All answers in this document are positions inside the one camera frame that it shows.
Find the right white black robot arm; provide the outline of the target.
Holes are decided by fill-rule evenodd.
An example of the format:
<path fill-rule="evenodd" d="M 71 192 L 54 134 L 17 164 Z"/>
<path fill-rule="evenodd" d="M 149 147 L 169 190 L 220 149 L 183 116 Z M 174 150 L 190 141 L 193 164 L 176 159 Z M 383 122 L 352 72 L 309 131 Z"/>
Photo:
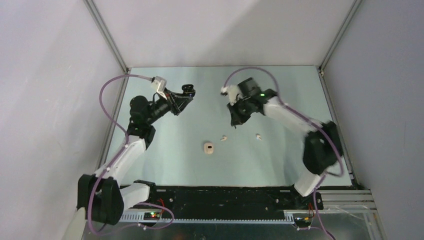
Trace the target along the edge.
<path fill-rule="evenodd" d="M 337 125 L 333 121 L 321 122 L 307 117 L 283 103 L 277 91 L 261 89 L 251 77 L 237 85 L 223 86 L 220 93 L 229 98 L 227 108 L 231 126 L 241 126 L 252 114 L 260 113 L 302 136 L 305 169 L 294 183 L 296 191 L 291 194 L 290 201 L 297 209 L 308 206 L 310 194 L 329 174 L 329 167 L 340 163 L 344 155 Z"/>

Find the controller circuit board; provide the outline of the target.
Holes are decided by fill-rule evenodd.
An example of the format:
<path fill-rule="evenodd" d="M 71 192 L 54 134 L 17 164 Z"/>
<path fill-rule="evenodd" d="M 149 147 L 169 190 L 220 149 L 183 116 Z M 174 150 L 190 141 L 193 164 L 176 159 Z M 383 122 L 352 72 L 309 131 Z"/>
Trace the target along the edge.
<path fill-rule="evenodd" d="M 155 211 L 149 211 L 149 212 L 145 212 L 143 215 L 143 221 L 144 222 L 148 222 L 148 221 L 159 221 L 162 217 L 162 213 L 161 212 L 155 212 Z"/>
<path fill-rule="evenodd" d="M 296 228 L 304 229 L 309 228 L 312 225 L 313 217 L 307 216 L 307 217 L 295 217 L 294 218 L 294 226 Z"/>

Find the left controller circuit board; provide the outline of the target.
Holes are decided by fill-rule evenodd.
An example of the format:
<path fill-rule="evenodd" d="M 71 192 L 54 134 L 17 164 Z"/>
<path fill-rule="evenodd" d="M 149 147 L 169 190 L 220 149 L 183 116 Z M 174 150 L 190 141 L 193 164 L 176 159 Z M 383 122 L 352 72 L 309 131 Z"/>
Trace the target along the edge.
<path fill-rule="evenodd" d="M 149 212 L 145 212 L 143 215 L 143 221 L 144 222 L 148 222 L 148 221 L 159 221 L 162 217 L 162 213 L 161 212 L 155 212 L 155 211 L 149 211 Z"/>

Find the beige earbud charging case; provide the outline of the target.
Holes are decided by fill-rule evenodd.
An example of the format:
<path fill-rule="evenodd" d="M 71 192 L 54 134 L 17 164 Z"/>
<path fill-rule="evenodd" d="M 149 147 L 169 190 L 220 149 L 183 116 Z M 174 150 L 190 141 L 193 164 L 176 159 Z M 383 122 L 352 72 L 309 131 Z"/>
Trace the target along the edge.
<path fill-rule="evenodd" d="M 211 155 L 214 153 L 214 144 L 212 142 L 205 142 L 203 144 L 203 151 L 206 155 Z"/>

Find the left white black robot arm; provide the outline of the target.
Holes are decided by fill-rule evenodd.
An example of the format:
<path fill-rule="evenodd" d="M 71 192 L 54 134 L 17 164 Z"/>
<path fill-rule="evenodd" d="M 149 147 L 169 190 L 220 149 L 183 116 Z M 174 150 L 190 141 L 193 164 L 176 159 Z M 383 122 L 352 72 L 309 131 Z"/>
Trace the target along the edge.
<path fill-rule="evenodd" d="M 78 180 L 77 208 L 84 208 L 86 219 L 115 225 L 122 214 L 139 203 L 153 208 L 158 194 L 150 183 L 136 180 L 121 188 L 122 180 L 130 167 L 151 145 L 156 129 L 154 122 L 167 113 L 178 116 L 194 99 L 192 84 L 184 84 L 182 92 L 165 88 L 157 100 L 137 95 L 130 100 L 130 118 L 124 139 L 116 155 L 93 174 L 84 174 Z"/>

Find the aluminium frame rail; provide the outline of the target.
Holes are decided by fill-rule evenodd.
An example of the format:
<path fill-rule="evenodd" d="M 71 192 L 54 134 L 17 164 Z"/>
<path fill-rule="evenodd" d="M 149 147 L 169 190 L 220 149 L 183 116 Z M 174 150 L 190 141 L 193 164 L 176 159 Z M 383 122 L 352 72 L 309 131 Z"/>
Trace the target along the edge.
<path fill-rule="evenodd" d="M 141 208 L 142 203 L 148 203 L 147 199 L 151 190 L 156 187 L 153 186 L 147 193 L 147 198 L 137 197 L 133 209 Z M 366 190 L 320 190 L 317 193 L 321 195 L 323 209 L 325 205 L 355 205 L 364 204 L 370 206 L 373 203 L 373 197 L 369 191 Z"/>

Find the right controller circuit board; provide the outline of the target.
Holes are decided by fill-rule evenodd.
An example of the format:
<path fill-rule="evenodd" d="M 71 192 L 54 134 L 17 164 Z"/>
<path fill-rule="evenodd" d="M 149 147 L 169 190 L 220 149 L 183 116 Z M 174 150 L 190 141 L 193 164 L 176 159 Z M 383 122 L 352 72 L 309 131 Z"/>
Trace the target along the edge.
<path fill-rule="evenodd" d="M 307 216 L 307 217 L 295 217 L 294 218 L 294 226 L 296 228 L 304 229 L 309 228 L 312 225 L 313 217 Z"/>

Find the black earbud charging case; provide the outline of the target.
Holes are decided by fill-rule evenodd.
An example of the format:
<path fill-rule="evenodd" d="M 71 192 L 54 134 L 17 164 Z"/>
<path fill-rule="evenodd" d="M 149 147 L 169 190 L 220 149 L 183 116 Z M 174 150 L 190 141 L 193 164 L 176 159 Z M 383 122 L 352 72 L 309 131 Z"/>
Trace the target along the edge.
<path fill-rule="evenodd" d="M 193 84 L 184 84 L 181 86 L 182 95 L 185 97 L 193 98 L 196 94 L 196 90 L 194 89 Z"/>

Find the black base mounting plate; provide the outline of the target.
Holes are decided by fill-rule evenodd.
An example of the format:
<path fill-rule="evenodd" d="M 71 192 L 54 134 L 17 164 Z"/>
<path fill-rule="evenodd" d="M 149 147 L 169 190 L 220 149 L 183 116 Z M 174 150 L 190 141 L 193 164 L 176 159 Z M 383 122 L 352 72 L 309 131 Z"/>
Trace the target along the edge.
<path fill-rule="evenodd" d="M 292 186 L 156 186 L 147 203 L 170 209 L 163 217 L 179 221 L 286 220 L 286 211 L 324 208 L 320 193 L 304 197 Z"/>

